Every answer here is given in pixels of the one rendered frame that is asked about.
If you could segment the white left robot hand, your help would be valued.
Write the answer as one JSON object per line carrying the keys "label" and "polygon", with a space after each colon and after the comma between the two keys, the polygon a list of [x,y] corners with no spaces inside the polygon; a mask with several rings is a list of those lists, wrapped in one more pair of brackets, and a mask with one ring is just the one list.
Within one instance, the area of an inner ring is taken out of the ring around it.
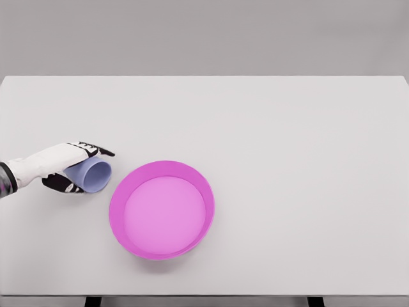
{"label": "white left robot hand", "polygon": [[84,193],[73,183],[63,170],[91,157],[115,154],[100,146],[85,142],[61,143],[25,158],[35,168],[35,178],[40,178],[42,184],[49,189],[62,193]]}

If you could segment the lavender blue cup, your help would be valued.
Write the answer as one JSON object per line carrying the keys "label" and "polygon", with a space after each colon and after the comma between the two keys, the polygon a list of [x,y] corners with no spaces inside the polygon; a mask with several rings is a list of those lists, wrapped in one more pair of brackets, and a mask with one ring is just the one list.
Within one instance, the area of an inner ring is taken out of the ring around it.
{"label": "lavender blue cup", "polygon": [[85,192],[97,193],[110,181],[112,168],[105,160],[91,157],[64,169],[63,173]]}

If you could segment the pink round plate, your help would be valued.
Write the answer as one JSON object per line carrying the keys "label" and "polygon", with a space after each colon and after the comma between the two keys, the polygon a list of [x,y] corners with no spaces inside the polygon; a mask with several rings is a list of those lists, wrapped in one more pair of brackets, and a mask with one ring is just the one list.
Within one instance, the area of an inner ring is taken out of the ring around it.
{"label": "pink round plate", "polygon": [[207,179],[176,161],[155,161],[133,170],[118,184],[109,207],[116,240],[148,260],[168,260],[194,249],[214,215]]}

